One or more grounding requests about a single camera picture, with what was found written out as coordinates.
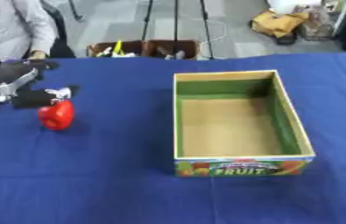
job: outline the cardboard box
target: cardboard box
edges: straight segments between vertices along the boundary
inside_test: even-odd
[[[299,174],[314,157],[277,71],[175,74],[177,175]]]

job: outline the gray floor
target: gray floor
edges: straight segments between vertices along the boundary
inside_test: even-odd
[[[74,20],[67,0],[49,0],[55,4],[67,22],[69,45],[77,56],[85,57],[89,44],[140,39],[148,0],[74,0],[86,21]],[[147,38],[173,37],[173,0],[154,0],[152,20]],[[268,8],[265,0],[205,0],[209,27],[218,58],[245,58],[274,53],[340,52],[334,41],[309,42],[299,39],[295,45],[279,46],[273,40],[255,33],[248,21]],[[180,1],[181,39],[206,41],[200,14],[200,0]],[[202,45],[201,54],[208,56]]]

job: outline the tripod leg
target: tripod leg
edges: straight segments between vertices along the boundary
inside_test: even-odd
[[[153,6],[153,0],[150,0],[150,2],[148,3],[148,11],[146,12],[146,16],[144,18],[145,24],[143,29],[143,37],[141,38],[143,41],[145,41],[146,33],[148,32],[148,24],[150,23],[152,6]]]
[[[178,52],[178,13],[180,10],[180,0],[175,0],[175,6],[174,6],[174,43],[173,43],[173,56],[174,59],[177,59],[177,52]]]
[[[202,14],[202,19],[204,20],[204,26],[205,26],[205,32],[207,35],[207,41],[208,41],[208,49],[209,49],[209,58],[211,60],[214,59],[214,52],[212,51],[212,43],[210,41],[210,35],[209,35],[209,27],[208,27],[208,13],[205,8],[205,3],[204,0],[200,0],[201,3],[201,14]]]
[[[73,0],[68,0],[68,1],[69,1],[69,4],[70,4],[70,9],[72,10],[74,19],[75,19],[77,22],[82,22],[83,19],[84,19],[84,16],[83,16],[83,15],[79,15],[79,13],[77,13],[77,9],[76,9],[76,7],[74,6]]]

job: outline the person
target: person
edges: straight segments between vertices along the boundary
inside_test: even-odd
[[[57,35],[40,0],[0,0],[0,60],[43,60]]]

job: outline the person's arm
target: person's arm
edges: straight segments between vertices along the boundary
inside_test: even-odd
[[[40,0],[12,0],[12,2],[32,32],[31,58],[45,58],[50,54],[56,35]]]

